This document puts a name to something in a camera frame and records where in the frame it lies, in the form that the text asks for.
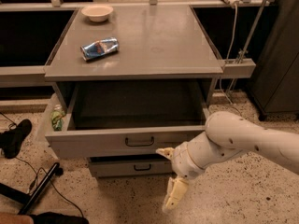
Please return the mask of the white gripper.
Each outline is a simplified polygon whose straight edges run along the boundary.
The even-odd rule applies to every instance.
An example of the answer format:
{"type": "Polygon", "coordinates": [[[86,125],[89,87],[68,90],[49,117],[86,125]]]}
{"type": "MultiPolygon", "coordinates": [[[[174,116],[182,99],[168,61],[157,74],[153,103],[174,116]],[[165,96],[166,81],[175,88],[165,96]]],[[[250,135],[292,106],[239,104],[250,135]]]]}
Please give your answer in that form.
{"type": "Polygon", "coordinates": [[[167,191],[164,197],[162,210],[167,213],[174,210],[189,188],[187,180],[194,180],[205,172],[198,167],[189,154],[186,142],[177,146],[157,148],[156,153],[171,160],[173,171],[178,175],[176,178],[170,177],[167,184],[167,191]]]}

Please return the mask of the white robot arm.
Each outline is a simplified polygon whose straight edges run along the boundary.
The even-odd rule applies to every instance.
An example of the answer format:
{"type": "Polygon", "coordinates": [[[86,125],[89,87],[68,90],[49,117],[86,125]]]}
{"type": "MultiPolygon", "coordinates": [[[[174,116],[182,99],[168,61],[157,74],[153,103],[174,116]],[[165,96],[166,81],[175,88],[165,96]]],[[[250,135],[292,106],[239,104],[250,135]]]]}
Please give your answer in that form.
{"type": "Polygon", "coordinates": [[[162,210],[175,209],[190,182],[207,167],[249,151],[299,174],[299,134],[266,129],[236,114],[218,111],[207,118],[205,130],[192,140],[156,150],[170,160],[177,175],[168,181],[162,210]]]}

